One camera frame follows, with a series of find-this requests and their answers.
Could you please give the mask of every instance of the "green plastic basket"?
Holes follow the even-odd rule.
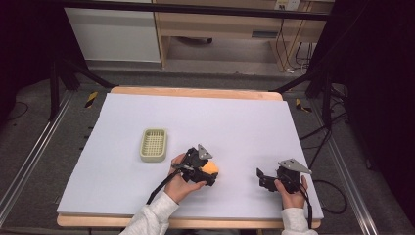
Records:
[[[140,156],[146,163],[159,163],[165,159],[167,133],[165,129],[146,129],[141,140]]]

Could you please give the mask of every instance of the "white sleeve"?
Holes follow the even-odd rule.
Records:
[[[144,206],[130,220],[120,235],[162,235],[168,228],[168,219],[178,205],[167,194]]]
[[[282,235],[316,235],[317,232],[308,229],[308,223],[304,216],[304,209],[289,208],[282,211],[284,231]]]

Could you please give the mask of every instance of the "gray floor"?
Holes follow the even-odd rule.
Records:
[[[219,40],[211,44],[186,38],[174,38],[164,69],[157,67],[125,67],[129,71],[114,71],[114,67],[98,68],[96,73],[118,84],[181,86],[205,88],[230,88],[267,90],[301,75],[301,69],[294,73],[278,71],[270,47],[263,41]],[[65,189],[77,158],[89,135],[90,126],[98,118],[99,109],[104,102],[105,89],[82,79],[82,86],[73,96],[65,117],[49,147],[43,152],[31,177],[27,180],[21,196],[17,198],[2,228],[22,233],[35,234],[86,234],[85,230],[63,229],[56,224],[54,202]],[[303,95],[306,84],[284,94],[289,103],[299,136],[303,136],[319,127],[319,109],[307,113],[296,109],[296,98],[308,102]],[[83,105],[91,91],[100,91],[91,109]],[[49,89],[47,81],[42,81],[23,89],[11,117],[21,114],[28,105],[27,112],[1,126],[0,132],[0,195],[5,195],[25,157],[29,154],[42,128],[47,124],[49,115]],[[334,107],[333,116],[344,111],[341,105]],[[372,216],[379,234],[415,234],[401,208],[394,200],[383,176],[368,170],[365,158],[356,142],[350,127],[341,119],[333,127],[333,140],[346,162],[356,186],[362,195],[364,204]],[[301,144],[304,148],[317,146],[323,133],[310,137]],[[304,149],[311,161],[316,149]],[[335,167],[333,156],[326,144],[313,166],[313,179],[328,180],[343,192],[343,182]],[[338,211],[344,205],[341,194],[324,184],[316,184],[322,204],[328,210]],[[356,210],[348,204],[345,213],[325,212],[325,218],[317,231],[321,234],[362,234],[355,215]],[[265,234],[279,234],[280,231],[264,231]],[[95,230],[93,234],[116,234],[117,231]]]

